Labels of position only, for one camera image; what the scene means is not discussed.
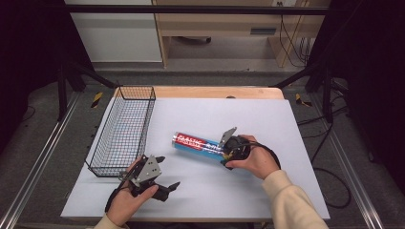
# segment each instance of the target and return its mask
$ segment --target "cream sweater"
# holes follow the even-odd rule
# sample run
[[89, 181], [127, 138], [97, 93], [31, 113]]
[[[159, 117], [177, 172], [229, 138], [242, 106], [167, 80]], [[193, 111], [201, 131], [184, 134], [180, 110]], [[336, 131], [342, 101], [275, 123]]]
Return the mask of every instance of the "cream sweater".
[[[307, 194], [289, 180], [283, 170], [271, 173], [262, 183], [270, 202], [274, 226], [284, 228], [328, 228], [313, 208]], [[101, 219], [95, 229], [121, 229], [107, 216]]]

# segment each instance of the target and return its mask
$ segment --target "electrical outlet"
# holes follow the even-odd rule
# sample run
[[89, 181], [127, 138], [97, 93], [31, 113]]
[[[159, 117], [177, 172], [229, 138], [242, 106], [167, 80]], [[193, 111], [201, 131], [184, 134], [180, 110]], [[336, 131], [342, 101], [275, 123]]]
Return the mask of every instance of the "electrical outlet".
[[297, 0], [273, 0], [272, 7], [295, 7]]

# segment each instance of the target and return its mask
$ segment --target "wire basket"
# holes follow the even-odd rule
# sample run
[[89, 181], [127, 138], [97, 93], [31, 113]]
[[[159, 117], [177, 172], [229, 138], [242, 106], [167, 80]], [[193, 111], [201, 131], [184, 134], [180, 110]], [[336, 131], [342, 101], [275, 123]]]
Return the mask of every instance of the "wire basket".
[[97, 177], [118, 177], [143, 155], [155, 105], [153, 87], [119, 87], [97, 139], [89, 170]]

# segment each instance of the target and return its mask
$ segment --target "black curtain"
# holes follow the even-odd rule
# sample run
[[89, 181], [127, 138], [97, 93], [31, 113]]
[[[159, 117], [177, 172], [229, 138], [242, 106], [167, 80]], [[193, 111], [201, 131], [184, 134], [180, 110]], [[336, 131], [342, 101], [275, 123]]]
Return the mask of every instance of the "black curtain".
[[[354, 9], [359, 1], [332, 1]], [[327, 17], [314, 62], [344, 18]], [[405, 2], [364, 0], [328, 56], [333, 77], [348, 81], [348, 103], [374, 161], [382, 162], [405, 194]]]
[[[27, 111], [29, 94], [55, 82], [62, 64], [74, 61], [94, 70], [71, 15], [42, 4], [65, 2], [0, 2], [0, 152]], [[83, 90], [80, 73], [67, 72], [73, 88]]]

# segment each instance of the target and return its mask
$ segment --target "white cabinet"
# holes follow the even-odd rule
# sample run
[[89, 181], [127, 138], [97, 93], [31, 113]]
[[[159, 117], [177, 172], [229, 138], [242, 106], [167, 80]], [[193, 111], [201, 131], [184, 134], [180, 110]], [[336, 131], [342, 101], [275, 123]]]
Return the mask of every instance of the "white cabinet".
[[[65, 0], [66, 4], [151, 5], [149, 0]], [[92, 62], [161, 62], [153, 13], [72, 13]]]

